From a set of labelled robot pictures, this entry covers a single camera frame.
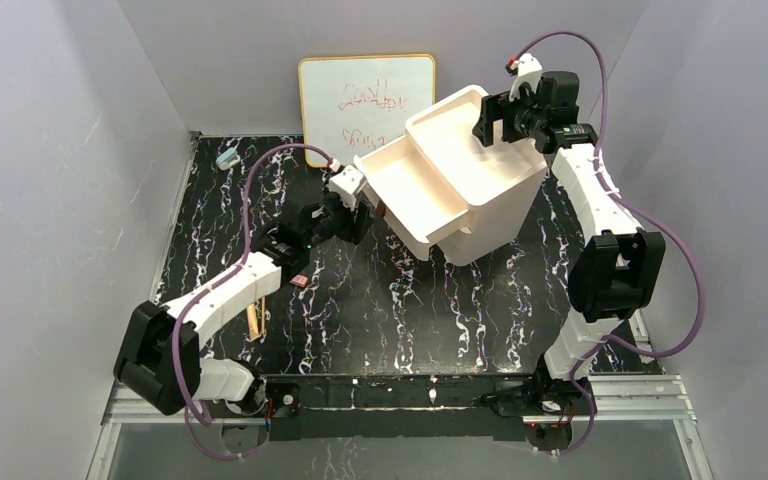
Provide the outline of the white drawer organizer box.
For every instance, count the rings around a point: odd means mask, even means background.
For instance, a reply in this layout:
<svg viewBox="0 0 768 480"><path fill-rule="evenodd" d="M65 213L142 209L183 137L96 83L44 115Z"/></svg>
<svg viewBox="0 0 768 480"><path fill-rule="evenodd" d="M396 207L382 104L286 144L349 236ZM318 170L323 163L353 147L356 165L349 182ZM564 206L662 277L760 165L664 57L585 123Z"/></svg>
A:
<svg viewBox="0 0 768 480"><path fill-rule="evenodd" d="M470 85L409 117L419 153L466 204L466 219L437 243L446 260L467 265L515 240L540 189L547 163L530 140L506 143L491 124L489 147L473 133L487 91Z"/></svg>

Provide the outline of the white top drawer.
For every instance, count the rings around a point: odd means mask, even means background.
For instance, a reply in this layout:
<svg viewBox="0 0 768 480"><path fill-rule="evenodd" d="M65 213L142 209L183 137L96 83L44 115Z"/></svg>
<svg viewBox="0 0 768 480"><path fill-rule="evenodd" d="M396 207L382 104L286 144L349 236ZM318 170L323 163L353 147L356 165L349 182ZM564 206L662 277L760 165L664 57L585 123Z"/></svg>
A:
<svg viewBox="0 0 768 480"><path fill-rule="evenodd" d="M468 206L454 187L403 135L354 160L365 194L417 259L466 225Z"/></svg>

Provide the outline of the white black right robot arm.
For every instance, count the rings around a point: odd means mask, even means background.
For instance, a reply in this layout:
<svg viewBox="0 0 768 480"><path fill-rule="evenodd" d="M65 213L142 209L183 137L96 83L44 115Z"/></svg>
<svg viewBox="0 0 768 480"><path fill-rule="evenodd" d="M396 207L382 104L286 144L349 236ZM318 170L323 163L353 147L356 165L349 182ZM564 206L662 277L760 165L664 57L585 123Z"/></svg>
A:
<svg viewBox="0 0 768 480"><path fill-rule="evenodd" d="M578 120L579 78L541 74L516 94L485 95L472 134L484 147L496 139L529 139L551 158L550 170L572 202L586 245L567 279L571 310L558 338L541 355L526 391L536 401L577 399L589 364L609 335L647 306L666 250L663 235L645 230L614 199L592 125Z"/></svg>

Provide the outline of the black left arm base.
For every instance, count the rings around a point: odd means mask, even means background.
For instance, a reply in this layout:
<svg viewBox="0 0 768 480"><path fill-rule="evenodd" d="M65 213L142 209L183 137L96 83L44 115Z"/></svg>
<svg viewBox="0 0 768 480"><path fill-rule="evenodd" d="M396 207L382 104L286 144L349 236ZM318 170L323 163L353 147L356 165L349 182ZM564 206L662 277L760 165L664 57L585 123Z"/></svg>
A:
<svg viewBox="0 0 768 480"><path fill-rule="evenodd" d="M259 376L241 400L205 399L211 415L219 418L292 418L300 413L301 387L290 378Z"/></svg>

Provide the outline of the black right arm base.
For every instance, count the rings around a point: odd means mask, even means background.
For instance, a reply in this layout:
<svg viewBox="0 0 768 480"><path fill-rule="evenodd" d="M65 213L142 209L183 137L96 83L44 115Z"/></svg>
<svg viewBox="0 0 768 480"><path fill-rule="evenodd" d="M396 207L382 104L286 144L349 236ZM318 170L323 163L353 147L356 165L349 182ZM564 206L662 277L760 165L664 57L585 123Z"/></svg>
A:
<svg viewBox="0 0 768 480"><path fill-rule="evenodd" d="M496 381L492 389L474 398L472 405L487 407L500 417L548 416L551 424L569 424L576 414L587 415L584 393L593 394L587 377L575 386L536 372Z"/></svg>

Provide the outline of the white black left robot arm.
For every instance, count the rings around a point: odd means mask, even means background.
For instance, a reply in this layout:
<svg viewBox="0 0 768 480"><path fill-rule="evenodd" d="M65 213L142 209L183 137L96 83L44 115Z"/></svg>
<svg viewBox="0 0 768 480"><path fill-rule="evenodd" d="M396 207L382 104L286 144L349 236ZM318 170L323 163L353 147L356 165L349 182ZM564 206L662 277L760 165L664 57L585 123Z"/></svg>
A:
<svg viewBox="0 0 768 480"><path fill-rule="evenodd" d="M313 249L332 239L359 243L372 222L368 202L326 193L316 203L281 214L255 231L243 262L193 291L133 310L113 367L116 380L160 413L199 401L247 403L258 383L252 367L202 356L216 333L297 277Z"/></svg>

